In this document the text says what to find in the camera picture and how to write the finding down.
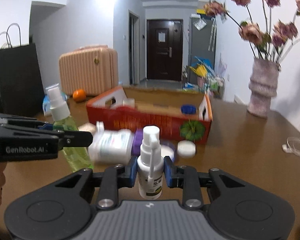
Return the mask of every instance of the metal screw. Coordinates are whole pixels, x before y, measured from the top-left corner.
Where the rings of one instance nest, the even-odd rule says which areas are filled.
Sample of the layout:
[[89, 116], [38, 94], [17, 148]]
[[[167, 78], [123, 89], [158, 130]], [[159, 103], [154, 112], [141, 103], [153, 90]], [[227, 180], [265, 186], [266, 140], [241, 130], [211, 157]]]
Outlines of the metal screw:
[[201, 201], [199, 199], [195, 199], [195, 198], [188, 199], [186, 201], [186, 205], [188, 207], [199, 207], [199, 206], [201, 206]]
[[113, 204], [114, 204], [113, 200], [108, 199], [108, 198], [101, 199], [101, 200], [98, 202], [98, 205], [99, 205], [100, 207], [112, 207]]

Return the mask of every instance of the floor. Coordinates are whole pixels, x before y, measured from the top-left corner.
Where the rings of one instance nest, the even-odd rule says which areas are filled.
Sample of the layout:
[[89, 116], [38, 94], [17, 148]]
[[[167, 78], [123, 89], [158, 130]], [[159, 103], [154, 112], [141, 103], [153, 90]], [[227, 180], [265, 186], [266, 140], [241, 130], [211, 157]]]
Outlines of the floor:
[[140, 87], [144, 88], [164, 88], [164, 89], [181, 89], [181, 82], [172, 80], [150, 80], [144, 79], [140, 82]]

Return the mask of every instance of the white spray bottle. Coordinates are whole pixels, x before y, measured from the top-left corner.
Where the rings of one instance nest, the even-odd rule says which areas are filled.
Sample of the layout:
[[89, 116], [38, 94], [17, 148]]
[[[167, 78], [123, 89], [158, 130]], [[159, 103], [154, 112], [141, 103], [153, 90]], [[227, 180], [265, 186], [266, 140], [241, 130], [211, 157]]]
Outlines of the white spray bottle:
[[162, 193], [163, 158], [159, 141], [160, 129], [146, 126], [138, 158], [138, 184], [140, 195], [148, 200], [160, 197]]

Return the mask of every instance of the green spray bottle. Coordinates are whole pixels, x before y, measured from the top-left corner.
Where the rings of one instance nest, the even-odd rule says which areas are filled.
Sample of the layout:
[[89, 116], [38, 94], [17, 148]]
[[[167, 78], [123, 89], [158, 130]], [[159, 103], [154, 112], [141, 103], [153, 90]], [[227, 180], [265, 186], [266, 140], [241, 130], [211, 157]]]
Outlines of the green spray bottle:
[[[66, 101], [62, 98], [60, 88], [48, 88], [47, 93], [49, 95], [50, 110], [54, 120], [53, 129], [77, 131], [78, 128], [70, 115], [70, 110]], [[64, 147], [62, 152], [73, 172], [83, 168], [93, 169], [93, 164], [85, 147]]]

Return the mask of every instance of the door frame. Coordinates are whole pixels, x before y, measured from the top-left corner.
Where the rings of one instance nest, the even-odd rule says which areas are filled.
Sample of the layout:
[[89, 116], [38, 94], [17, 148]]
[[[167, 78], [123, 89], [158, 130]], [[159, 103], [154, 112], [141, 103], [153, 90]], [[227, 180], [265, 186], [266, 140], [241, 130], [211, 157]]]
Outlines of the door frame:
[[[135, 19], [135, 23], [133, 26], [133, 83], [135, 85], [140, 84], [140, 17], [133, 13], [132, 11], [128, 10], [128, 33], [129, 33], [129, 28], [130, 28], [130, 16], [132, 16]], [[128, 61], [129, 61], [129, 82], [130, 82], [130, 36], [128, 35]]]
[[181, 23], [181, 45], [182, 45], [182, 59], [181, 59], [181, 66], [183, 63], [183, 35], [184, 35], [184, 31], [183, 31], [183, 19], [146, 19], [147, 21], [147, 41], [146, 41], [146, 78], [149, 79], [149, 48], [150, 48], [150, 44], [149, 44], [149, 23], [150, 21], [180, 21]]

